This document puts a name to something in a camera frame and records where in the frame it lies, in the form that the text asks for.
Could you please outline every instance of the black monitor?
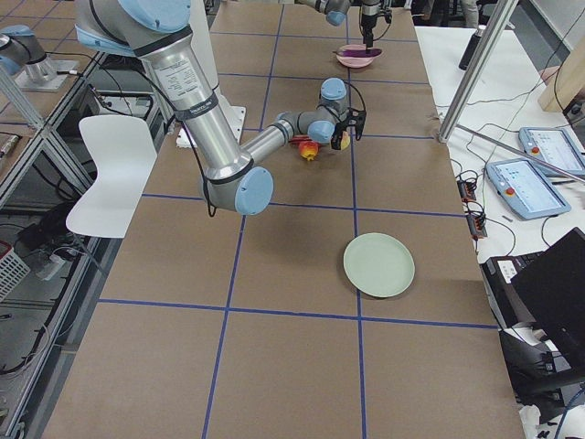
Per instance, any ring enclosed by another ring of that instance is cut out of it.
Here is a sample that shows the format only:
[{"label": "black monitor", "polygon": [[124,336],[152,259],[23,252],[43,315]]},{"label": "black monitor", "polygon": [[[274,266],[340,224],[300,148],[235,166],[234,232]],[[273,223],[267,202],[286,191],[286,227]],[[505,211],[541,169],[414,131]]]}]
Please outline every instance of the black monitor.
[{"label": "black monitor", "polygon": [[512,278],[572,368],[585,368],[585,234],[575,228]]}]

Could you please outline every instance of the person's leg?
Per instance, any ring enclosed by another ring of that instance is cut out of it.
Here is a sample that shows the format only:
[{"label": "person's leg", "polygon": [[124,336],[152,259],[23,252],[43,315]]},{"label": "person's leg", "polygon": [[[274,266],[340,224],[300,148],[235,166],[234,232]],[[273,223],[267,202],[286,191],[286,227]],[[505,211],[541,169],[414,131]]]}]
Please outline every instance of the person's leg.
[{"label": "person's leg", "polygon": [[477,28],[479,26],[479,9],[475,0],[461,0],[461,9],[465,17],[465,26]]}]

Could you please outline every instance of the blue and white tablet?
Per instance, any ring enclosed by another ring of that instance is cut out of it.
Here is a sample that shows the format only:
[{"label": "blue and white tablet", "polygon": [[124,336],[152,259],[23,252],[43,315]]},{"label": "blue and white tablet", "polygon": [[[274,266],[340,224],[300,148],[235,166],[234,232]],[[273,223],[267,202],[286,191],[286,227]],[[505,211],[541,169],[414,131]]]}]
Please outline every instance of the blue and white tablet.
[{"label": "blue and white tablet", "polygon": [[[527,154],[578,177],[585,177],[585,157],[564,129],[520,128],[518,136]],[[547,167],[538,168],[545,176],[563,177]]]},{"label": "blue and white tablet", "polygon": [[527,159],[489,163],[485,170],[497,193],[524,220],[549,217],[570,210],[569,203],[537,166]]}]

